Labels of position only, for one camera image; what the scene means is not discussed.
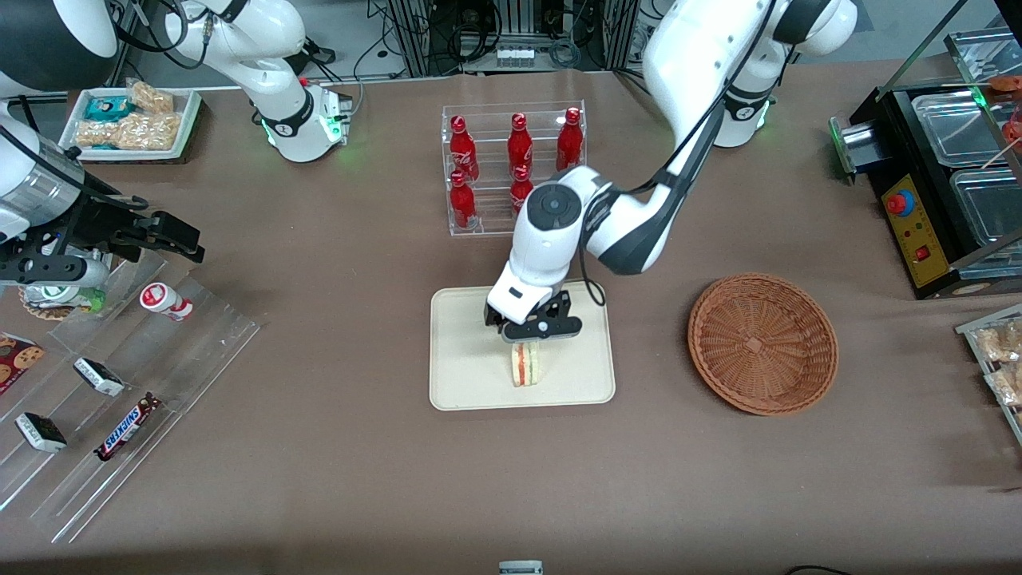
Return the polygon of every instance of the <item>brown table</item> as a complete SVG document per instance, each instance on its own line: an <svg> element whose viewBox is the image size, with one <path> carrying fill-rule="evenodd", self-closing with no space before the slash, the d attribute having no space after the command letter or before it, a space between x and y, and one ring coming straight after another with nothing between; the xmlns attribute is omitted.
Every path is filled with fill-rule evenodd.
<svg viewBox="0 0 1022 575"><path fill-rule="evenodd" d="M710 154L663 256L606 286L605 405L445 414L427 397L429 299L492 283L509 237L452 238L440 106L586 98L590 161L622 185L670 134L609 74L372 85L351 144L284 161L238 91L183 166L93 166L202 230L193 275L265 325L71 545L15 502L3 573L1018 573L1020 450L953 327L1017 297L915 302L865 181L835 176L827 118L894 64L792 66L750 144ZM745 271L830 315L841 367L790 419L736 412L686 351L692 303ZM5 329L48 325L2 302Z"/></svg>

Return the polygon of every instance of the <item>red emergency stop button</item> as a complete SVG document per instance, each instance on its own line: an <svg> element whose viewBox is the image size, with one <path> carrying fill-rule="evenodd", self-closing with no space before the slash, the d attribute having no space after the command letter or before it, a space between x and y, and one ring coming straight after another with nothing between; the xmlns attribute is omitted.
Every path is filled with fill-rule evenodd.
<svg viewBox="0 0 1022 575"><path fill-rule="evenodd" d="M897 193L891 194L887 198L887 212L903 218L912 212L912 209L916 206L916 198L912 195L912 192L908 189L902 189Z"/></svg>

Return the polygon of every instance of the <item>red bottle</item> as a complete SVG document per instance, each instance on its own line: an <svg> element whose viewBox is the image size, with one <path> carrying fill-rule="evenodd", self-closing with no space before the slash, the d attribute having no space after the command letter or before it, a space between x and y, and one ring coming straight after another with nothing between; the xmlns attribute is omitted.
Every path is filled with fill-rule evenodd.
<svg viewBox="0 0 1022 575"><path fill-rule="evenodd" d="M514 182L511 183L511 208L514 209L515 214L521 210L521 206L525 204L525 198L532 191L532 182L528 181L529 175L528 165L514 166Z"/></svg>
<svg viewBox="0 0 1022 575"><path fill-rule="evenodd" d="M582 110L577 107L569 107L564 112L564 126L557 136L557 171L574 167L582 159L582 127L578 119L582 117Z"/></svg>
<svg viewBox="0 0 1022 575"><path fill-rule="evenodd" d="M472 181L479 179L479 160L475 155L475 140L465 129L465 118L455 115L451 118L451 158L456 170L461 170Z"/></svg>
<svg viewBox="0 0 1022 575"><path fill-rule="evenodd" d="M454 223L461 229L473 229L479 223L475 214L475 194L468 187L465 173L455 170L451 174L451 207L454 209Z"/></svg>
<svg viewBox="0 0 1022 575"><path fill-rule="evenodd" d="M508 138L508 172L514 173L515 165L525 165L532 171L532 136L525 129L525 114L515 112L511 116L511 137Z"/></svg>

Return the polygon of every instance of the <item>beige tray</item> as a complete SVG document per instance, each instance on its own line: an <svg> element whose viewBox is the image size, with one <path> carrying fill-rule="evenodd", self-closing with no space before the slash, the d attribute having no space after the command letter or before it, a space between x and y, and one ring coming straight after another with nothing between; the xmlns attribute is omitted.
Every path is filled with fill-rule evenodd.
<svg viewBox="0 0 1022 575"><path fill-rule="evenodd" d="M614 363L606 308L582 282L565 284L574 338L539 344L540 381L516 388L511 345L482 324L490 287L456 287L433 295L430 310L429 401L443 412L606 403L614 397Z"/></svg>

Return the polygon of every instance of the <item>white robotic arm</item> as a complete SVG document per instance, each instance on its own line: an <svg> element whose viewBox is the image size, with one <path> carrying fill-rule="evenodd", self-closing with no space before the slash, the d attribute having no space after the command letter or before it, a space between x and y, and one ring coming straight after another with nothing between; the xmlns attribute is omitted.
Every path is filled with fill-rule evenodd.
<svg viewBox="0 0 1022 575"><path fill-rule="evenodd" d="M570 299L561 291L576 248L585 245L617 274L649 269L713 140L721 137L728 110L735 107L729 103L734 87L758 57L757 48L764 42L771 49L769 43L782 46L779 32L781 39L800 37L802 42L823 34L827 40L818 41L821 45L837 47L854 20L850 0L676 1L650 40L643 64L649 91L675 133L675 154L647 185L628 192L589 166L537 186L515 224L511 255L486 298L486 325L511 343L577 335L582 323L568 316ZM787 48L778 53L784 54L783 65ZM763 76L753 68L744 77ZM745 131L747 140L758 115L730 119L731 140ZM650 189L646 202L632 194Z"/></svg>
<svg viewBox="0 0 1022 575"><path fill-rule="evenodd" d="M15 96L91 88L113 71L117 36L104 0L0 0L0 284L97 285L96 253L137 260L143 248L201 261L199 231L86 172L15 121Z"/></svg>
<svg viewBox="0 0 1022 575"><path fill-rule="evenodd" d="M338 95L319 86L303 86L283 59L301 51L306 40L305 25L294 6L286 0L187 0L182 4L187 33L178 51L204 62L245 91L263 116L270 143L281 155L310 161L343 139L345 105ZM180 16L168 13L165 25L168 37L177 44Z"/></svg>

